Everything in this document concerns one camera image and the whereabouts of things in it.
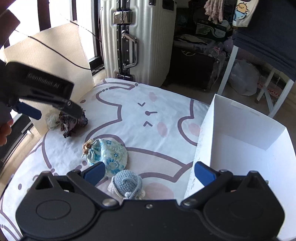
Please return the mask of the person's hand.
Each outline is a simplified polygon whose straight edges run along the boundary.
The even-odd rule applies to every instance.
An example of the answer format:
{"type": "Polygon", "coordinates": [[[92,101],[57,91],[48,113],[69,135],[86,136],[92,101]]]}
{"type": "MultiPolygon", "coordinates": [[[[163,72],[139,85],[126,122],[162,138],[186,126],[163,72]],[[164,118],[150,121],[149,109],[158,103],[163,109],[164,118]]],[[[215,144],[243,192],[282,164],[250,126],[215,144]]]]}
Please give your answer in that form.
{"type": "Polygon", "coordinates": [[[1,125],[0,128],[0,146],[3,146],[7,143],[7,137],[11,134],[11,127],[14,123],[14,120],[11,119],[7,123],[1,125]]]}

